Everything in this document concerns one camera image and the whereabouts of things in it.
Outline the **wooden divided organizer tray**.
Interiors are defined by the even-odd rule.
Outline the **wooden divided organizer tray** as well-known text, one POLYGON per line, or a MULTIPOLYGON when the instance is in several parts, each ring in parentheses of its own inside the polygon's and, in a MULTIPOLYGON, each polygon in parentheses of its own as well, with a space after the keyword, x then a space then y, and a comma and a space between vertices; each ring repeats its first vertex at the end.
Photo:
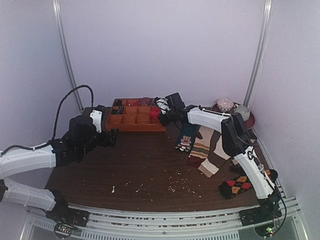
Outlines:
POLYGON ((150 97, 116 98, 107 118, 106 128, 109 131, 119 129, 120 132, 165 132, 166 127, 158 119, 150 117, 152 107, 158 108, 150 97), (124 113, 112 114, 115 106, 124 106, 124 113))

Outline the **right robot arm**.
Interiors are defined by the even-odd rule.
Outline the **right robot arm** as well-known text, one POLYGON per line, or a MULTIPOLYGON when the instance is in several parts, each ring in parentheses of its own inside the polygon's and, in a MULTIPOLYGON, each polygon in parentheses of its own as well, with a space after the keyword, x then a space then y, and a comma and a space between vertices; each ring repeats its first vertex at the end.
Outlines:
POLYGON ((224 152, 240 164, 253 185, 260 205, 256 210, 258 219, 266 221, 276 212, 281 194, 258 159, 239 113, 215 112, 193 104, 186 106, 177 92, 153 101, 161 111, 158 119, 163 126, 181 122, 218 131, 224 152))

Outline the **black white sock in tray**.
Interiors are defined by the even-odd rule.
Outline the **black white sock in tray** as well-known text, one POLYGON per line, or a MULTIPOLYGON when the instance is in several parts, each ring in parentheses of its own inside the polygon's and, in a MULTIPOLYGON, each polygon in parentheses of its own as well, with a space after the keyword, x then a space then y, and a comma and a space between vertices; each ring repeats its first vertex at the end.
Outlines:
POLYGON ((125 111, 125 107, 122 105, 122 106, 115 106, 113 109, 112 109, 112 114, 114 115, 122 115, 125 111))

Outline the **cream striped sock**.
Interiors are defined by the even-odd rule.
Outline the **cream striped sock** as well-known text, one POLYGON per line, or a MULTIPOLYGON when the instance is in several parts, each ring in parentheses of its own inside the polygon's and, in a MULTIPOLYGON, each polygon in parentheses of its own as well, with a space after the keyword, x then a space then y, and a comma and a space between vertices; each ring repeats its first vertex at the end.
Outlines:
POLYGON ((201 126, 195 136, 195 142, 188 156, 188 164, 198 168, 200 164, 209 156, 211 139, 214 130, 209 127, 201 126))

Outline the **white brown sock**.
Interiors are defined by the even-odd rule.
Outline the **white brown sock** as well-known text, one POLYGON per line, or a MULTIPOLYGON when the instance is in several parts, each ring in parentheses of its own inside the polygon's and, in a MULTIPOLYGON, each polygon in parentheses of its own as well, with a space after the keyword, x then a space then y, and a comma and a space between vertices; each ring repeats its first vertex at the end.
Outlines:
POLYGON ((231 157, 223 149, 222 135, 213 142, 213 150, 210 150, 208 157, 197 168, 207 178, 215 175, 223 164, 231 157))

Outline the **striped grey cup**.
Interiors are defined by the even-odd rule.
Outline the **striped grey cup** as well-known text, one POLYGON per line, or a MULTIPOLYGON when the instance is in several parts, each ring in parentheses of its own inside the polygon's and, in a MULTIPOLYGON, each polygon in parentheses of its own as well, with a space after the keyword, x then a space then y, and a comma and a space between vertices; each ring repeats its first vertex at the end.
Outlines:
POLYGON ((241 115, 241 117, 243 118, 244 122, 248 121, 250 118, 250 115, 251 115, 250 109, 245 105, 236 104, 234 112, 239 113, 241 115))

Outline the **red plate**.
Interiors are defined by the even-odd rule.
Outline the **red plate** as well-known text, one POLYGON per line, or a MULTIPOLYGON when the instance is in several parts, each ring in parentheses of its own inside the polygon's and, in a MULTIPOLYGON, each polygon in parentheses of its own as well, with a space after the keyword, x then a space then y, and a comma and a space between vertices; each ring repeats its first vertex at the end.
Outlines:
MULTIPOLYGON (((228 114, 233 114, 234 111, 236 110, 236 107, 238 106, 238 104, 236 103, 229 111, 227 111, 226 113, 228 114)), ((222 111, 218 108, 218 105, 217 104, 214 104, 211 108, 212 111, 214 112, 219 112, 219 113, 222 113, 222 111)), ((251 112, 250 113, 250 116, 249 116, 249 119, 245 122, 245 125, 247 127, 247 129, 252 129, 255 125, 255 122, 256 122, 256 119, 255 119, 255 116, 254 114, 251 112)))

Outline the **brown argyle sock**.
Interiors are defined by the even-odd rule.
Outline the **brown argyle sock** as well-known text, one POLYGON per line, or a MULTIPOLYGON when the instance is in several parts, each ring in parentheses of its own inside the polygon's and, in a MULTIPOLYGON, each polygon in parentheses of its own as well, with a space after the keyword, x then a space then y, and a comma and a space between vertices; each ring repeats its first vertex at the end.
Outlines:
POLYGON ((229 170, 230 171, 239 172, 239 171, 241 171, 241 169, 242 168, 238 162, 234 162, 233 160, 230 161, 230 163, 229 163, 229 170))

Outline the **black red argyle sock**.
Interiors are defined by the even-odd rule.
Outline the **black red argyle sock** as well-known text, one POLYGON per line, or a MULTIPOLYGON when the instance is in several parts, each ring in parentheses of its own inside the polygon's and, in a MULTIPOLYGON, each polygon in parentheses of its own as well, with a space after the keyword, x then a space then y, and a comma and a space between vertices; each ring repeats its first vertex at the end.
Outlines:
POLYGON ((238 176, 230 180, 223 181, 219 186, 219 192, 227 200, 230 200, 250 189, 253 189, 253 184, 247 176, 238 176))

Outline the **aluminium table rail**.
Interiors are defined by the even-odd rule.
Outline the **aluminium table rail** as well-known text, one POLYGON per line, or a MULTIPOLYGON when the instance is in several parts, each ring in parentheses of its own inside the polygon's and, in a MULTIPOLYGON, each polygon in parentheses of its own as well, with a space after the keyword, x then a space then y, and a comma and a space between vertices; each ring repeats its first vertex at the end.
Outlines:
MULTIPOLYGON (((139 212, 112 210, 70 204, 76 210, 89 212, 87 225, 78 227, 66 240, 310 240, 296 197, 285 198, 286 220, 273 236, 260 237, 258 226, 280 225, 275 220, 244 226, 240 211, 255 206, 194 212, 139 212)), ((29 208, 18 240, 58 240, 55 222, 44 212, 29 208)))

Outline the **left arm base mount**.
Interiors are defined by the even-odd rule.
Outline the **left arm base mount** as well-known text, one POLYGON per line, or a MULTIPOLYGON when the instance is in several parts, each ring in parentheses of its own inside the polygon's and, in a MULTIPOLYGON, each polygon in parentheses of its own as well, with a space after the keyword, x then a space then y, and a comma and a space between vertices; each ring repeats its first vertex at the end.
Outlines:
POLYGON ((86 227, 89 215, 88 211, 69 207, 45 211, 45 217, 55 222, 53 233, 60 239, 69 238, 79 227, 86 227))

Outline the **right aluminium post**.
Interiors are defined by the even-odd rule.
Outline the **right aluminium post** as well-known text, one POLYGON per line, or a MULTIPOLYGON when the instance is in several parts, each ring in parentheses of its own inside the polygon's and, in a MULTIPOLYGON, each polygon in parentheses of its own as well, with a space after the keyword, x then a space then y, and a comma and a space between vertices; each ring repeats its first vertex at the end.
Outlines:
POLYGON ((243 101, 243 104, 246 107, 250 107, 252 105, 254 95, 257 89, 259 76, 262 69, 263 56, 267 47, 267 41, 268 41, 268 36, 270 31, 272 8, 273 8, 273 1, 265 0, 256 54, 255 54, 245 98, 243 101))

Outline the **aluminium post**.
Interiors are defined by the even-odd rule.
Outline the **aluminium post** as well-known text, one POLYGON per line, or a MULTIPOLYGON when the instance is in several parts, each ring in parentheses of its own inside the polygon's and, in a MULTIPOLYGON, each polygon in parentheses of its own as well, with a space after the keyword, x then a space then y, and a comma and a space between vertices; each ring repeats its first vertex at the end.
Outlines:
POLYGON ((64 65, 65 65, 65 69, 68 77, 68 82, 70 84, 71 89, 73 90, 77 87, 77 84, 74 77, 72 63, 71 63, 68 46, 67 46, 66 35, 64 31, 61 3, 59 0, 52 0, 52 6, 53 6, 53 13, 54 13, 56 25, 57 25, 59 41, 61 45, 63 61, 64 61, 64 65))
POLYGON ((257 89, 259 76, 262 69, 263 56, 267 47, 267 41, 268 41, 268 36, 270 31, 272 8, 273 8, 273 1, 265 0, 256 54, 255 54, 245 98, 243 101, 243 104, 246 107, 250 107, 252 105, 254 95, 257 89))

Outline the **left aluminium post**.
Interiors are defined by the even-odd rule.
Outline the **left aluminium post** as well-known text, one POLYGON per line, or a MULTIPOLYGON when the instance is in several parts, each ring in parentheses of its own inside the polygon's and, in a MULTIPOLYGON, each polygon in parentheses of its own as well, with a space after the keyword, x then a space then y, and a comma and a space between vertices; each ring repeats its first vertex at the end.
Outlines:
POLYGON ((52 0, 52 6, 53 6, 53 13, 54 13, 56 25, 57 25, 59 41, 61 45, 63 61, 64 61, 64 65, 65 65, 65 69, 68 77, 68 82, 70 84, 71 89, 73 90, 77 87, 77 84, 74 77, 72 63, 71 63, 68 46, 67 46, 66 35, 64 31, 61 3, 59 0, 52 0))

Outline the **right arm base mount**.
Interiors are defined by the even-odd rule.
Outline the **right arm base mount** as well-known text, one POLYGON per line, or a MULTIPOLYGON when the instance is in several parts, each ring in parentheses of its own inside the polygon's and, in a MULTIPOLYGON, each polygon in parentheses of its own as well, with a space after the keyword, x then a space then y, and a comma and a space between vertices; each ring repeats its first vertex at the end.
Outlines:
POLYGON ((243 227, 254 225, 254 231, 259 237, 273 236, 280 226, 282 211, 278 206, 269 211, 266 206, 241 210, 239 218, 243 227))

